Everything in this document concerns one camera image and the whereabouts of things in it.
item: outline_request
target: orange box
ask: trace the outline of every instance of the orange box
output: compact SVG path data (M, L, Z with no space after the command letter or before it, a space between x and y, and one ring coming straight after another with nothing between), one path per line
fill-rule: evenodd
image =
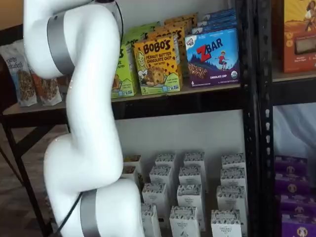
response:
M284 72L316 69L316 3L284 0Z

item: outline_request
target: black cable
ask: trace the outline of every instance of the black cable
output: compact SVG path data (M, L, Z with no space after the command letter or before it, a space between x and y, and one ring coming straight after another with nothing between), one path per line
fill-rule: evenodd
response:
M68 212L67 216L65 217L65 219L63 220L63 222L61 223L60 227L58 228L58 230L56 231L56 233L54 233L52 235L52 237L58 237L59 233L61 232L61 230L63 229L64 225L66 224L66 222L68 221L69 217L71 216L71 214L73 213L75 207L77 206L78 202L80 201L80 198L82 196L82 193L79 194L78 198L76 199L74 205L72 206L72 208L70 209L70 211Z

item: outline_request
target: blue snack box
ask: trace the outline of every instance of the blue snack box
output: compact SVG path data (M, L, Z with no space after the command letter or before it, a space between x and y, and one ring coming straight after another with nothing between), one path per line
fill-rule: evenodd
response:
M202 21L209 21L216 18L222 18L222 17L231 16L231 15L234 15L236 17L236 11L234 8L206 14L203 16Z
M186 36L185 42L192 87L239 83L236 28Z

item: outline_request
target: yellow snack box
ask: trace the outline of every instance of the yellow snack box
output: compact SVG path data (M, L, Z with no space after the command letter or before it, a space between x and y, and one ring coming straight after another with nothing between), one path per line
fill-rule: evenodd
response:
M142 95L181 89L182 71L177 35L136 42L134 53Z
M164 24L167 25L167 24L170 24L170 23L173 23L173 22L184 21L184 20L187 20L187 19L191 19L193 27L197 26L197 22L198 22L198 14L197 13L184 15L184 16L173 17L173 18L165 20Z

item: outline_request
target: granola bag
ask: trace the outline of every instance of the granola bag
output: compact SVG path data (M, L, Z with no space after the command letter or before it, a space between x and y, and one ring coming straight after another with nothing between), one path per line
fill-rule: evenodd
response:
M10 71L20 106L31 106L37 103L35 87L24 53L13 44L0 47L0 54Z

